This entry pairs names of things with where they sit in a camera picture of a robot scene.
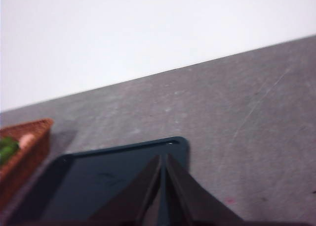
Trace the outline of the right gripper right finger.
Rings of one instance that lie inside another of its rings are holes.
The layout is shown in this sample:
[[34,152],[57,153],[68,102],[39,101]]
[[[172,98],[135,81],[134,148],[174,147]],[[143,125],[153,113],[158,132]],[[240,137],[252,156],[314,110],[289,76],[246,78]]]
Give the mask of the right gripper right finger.
[[245,221],[206,191],[168,154],[165,160],[166,199],[173,226],[242,226]]

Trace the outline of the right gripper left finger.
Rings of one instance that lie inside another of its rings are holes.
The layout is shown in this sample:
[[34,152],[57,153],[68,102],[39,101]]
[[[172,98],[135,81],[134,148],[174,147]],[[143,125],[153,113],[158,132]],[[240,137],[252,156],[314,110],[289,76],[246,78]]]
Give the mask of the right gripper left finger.
[[120,193],[93,213],[88,226],[156,226],[161,156],[152,158]]

